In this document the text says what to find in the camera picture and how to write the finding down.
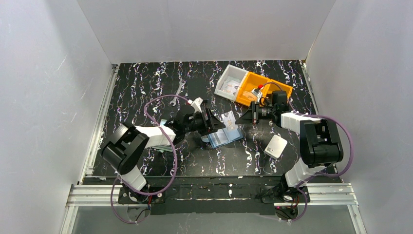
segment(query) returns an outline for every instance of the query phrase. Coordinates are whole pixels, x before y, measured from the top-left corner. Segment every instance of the gray wall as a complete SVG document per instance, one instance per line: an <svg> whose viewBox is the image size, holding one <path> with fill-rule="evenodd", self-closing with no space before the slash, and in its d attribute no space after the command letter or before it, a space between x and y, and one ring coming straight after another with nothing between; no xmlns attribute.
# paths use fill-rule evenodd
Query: gray wall
<svg viewBox="0 0 413 234"><path fill-rule="evenodd" d="M0 4L0 233L58 233L111 64L76 0Z"/></svg>
<svg viewBox="0 0 413 234"><path fill-rule="evenodd" d="M320 113L355 140L344 179L368 233L412 232L412 42L411 0L337 0L307 60Z"/></svg>
<svg viewBox="0 0 413 234"><path fill-rule="evenodd" d="M335 0L78 0L112 63L305 59Z"/></svg>

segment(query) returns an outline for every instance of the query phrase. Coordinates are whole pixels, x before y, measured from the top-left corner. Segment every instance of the wrench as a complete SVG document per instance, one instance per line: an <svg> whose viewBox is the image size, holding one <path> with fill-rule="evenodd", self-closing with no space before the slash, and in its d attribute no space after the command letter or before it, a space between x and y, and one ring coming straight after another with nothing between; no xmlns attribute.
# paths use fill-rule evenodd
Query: wrench
<svg viewBox="0 0 413 234"><path fill-rule="evenodd" d="M179 81L179 87L178 87L178 91L176 91L175 95L178 95L181 92L182 87L185 85L186 81L184 81L183 79ZM176 105L176 100L178 99L178 97L174 97L172 99L172 101L170 101L170 105L175 106Z"/></svg>

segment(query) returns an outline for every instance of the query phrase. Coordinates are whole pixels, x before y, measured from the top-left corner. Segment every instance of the floor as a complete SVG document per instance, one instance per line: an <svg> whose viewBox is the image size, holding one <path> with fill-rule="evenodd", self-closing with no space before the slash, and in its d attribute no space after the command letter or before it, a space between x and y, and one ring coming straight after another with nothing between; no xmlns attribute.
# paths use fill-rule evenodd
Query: floor
<svg viewBox="0 0 413 234"><path fill-rule="evenodd" d="M140 126L153 126L143 115L143 106L149 100L166 94L174 94L180 79L187 81L180 94L195 99L208 99L211 110L222 114L232 110L240 116L246 106L214 95L215 84L228 64L259 75L286 83L294 87L290 101L300 112L314 114L315 108L298 60L265 61L205 61L122 63L119 66L113 95L106 117L101 142L114 132L123 121ZM149 108L156 119L173 116L182 103L175 107L165 99ZM280 176L291 169L299 158L299 138L296 133L275 127L269 121L257 126L240 126L244 138L218 149L211 149L201 141L199 134L190 133L177 145L178 176ZM288 141L283 155L275 160L263 150L274 134ZM172 153L159 154L147 149L138 162L146 176L168 176L173 163ZM94 164L94 176L114 176L114 169L100 155Z"/></svg>

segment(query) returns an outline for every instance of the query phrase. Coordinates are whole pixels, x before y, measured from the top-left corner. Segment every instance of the metal frame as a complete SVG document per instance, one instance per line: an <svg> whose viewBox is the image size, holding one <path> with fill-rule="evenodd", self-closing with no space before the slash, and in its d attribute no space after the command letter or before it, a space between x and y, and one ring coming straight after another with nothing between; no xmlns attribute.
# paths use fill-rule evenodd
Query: metal frame
<svg viewBox="0 0 413 234"><path fill-rule="evenodd" d="M106 88L105 95L103 97L102 105L100 106L97 122L94 127L92 140L88 149L88 157L86 163L83 166L82 174L79 178L79 184L82 184L85 176L91 175L93 172L94 162L96 159L97 149L99 147L100 137L102 136L103 127L105 125L106 115L108 114L109 105L112 98L113 88L115 85L117 73L119 71L119 65L113 65L113 71L111 78L109 79L108 87Z"/></svg>
<svg viewBox="0 0 413 234"><path fill-rule="evenodd" d="M304 73L305 81L310 91L310 96L313 100L316 113L318 114L318 108L315 103L314 94L312 91L310 79L305 67L305 63L301 63L301 67ZM91 175L93 172L94 161L96 152L99 146L100 137L103 131L104 121L109 109L110 100L116 81L117 73L119 70L118 65L114 65L113 74L109 80L108 87L102 102L102 106L99 111L98 120L94 129L93 138L88 150L88 158L83 167L81 178L79 179L80 185L72 186L68 201L66 204L66 214L64 217L63 225L61 228L61 234L71 234L75 224L77 211L80 206L96 207L96 206L110 206L110 195L112 185L82 185L82 181L85 176ZM118 204L117 194L121 185L116 185L114 188L113 205L114 206L146 206L146 204ZM309 183L307 184L309 196L311 202L308 205L347 205L349 214L353 221L353 226L357 234L365 234L363 221L358 210L358 201L354 193L351 183ZM290 206L289 203L274 203L274 206Z"/></svg>

